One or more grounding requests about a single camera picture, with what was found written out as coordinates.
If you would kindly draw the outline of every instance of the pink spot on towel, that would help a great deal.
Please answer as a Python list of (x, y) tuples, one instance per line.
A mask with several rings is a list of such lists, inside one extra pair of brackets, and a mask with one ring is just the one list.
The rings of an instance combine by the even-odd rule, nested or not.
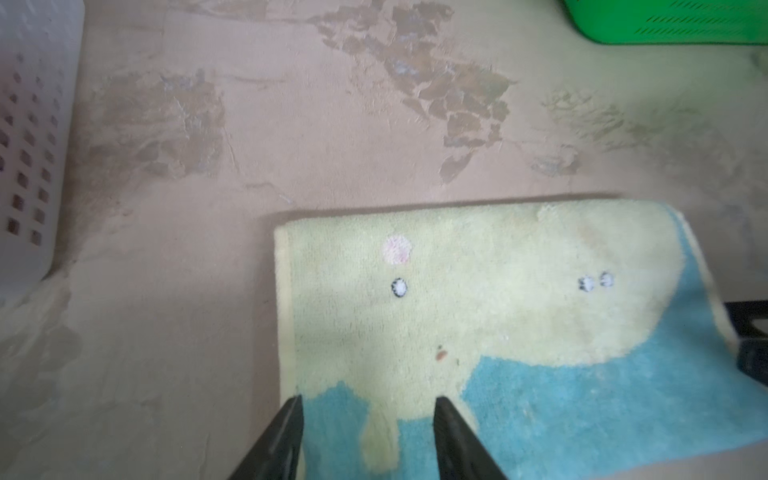
[(411, 257), (413, 246), (403, 235), (392, 235), (387, 238), (382, 248), (384, 261), (390, 265), (402, 265)]

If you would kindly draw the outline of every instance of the white plastic basket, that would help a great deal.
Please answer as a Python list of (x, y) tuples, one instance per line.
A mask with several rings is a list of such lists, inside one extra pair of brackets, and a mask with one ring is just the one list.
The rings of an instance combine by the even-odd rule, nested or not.
[(82, 0), (0, 2), (0, 298), (51, 268)]

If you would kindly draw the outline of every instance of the folded towel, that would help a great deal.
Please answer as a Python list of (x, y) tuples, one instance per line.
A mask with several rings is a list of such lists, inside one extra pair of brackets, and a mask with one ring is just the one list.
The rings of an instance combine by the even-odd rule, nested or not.
[(438, 478), (448, 396), (510, 478), (590, 478), (768, 438), (768, 393), (682, 216), (585, 200), (277, 229), (281, 396), (306, 476)]

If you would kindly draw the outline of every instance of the green plastic basket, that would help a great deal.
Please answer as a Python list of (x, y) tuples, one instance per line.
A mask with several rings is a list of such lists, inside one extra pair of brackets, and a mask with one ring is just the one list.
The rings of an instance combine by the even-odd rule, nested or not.
[(601, 43), (768, 43), (768, 0), (565, 0)]

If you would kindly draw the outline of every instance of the worn surface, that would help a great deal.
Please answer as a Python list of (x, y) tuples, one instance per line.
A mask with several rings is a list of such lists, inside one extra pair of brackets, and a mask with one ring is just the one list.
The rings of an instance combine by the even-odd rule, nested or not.
[(555, 0), (86, 1), (55, 265), (0, 308), (0, 476), (224, 478), (277, 409), (294, 218), (662, 200), (726, 300), (768, 297), (767, 58), (596, 45)]

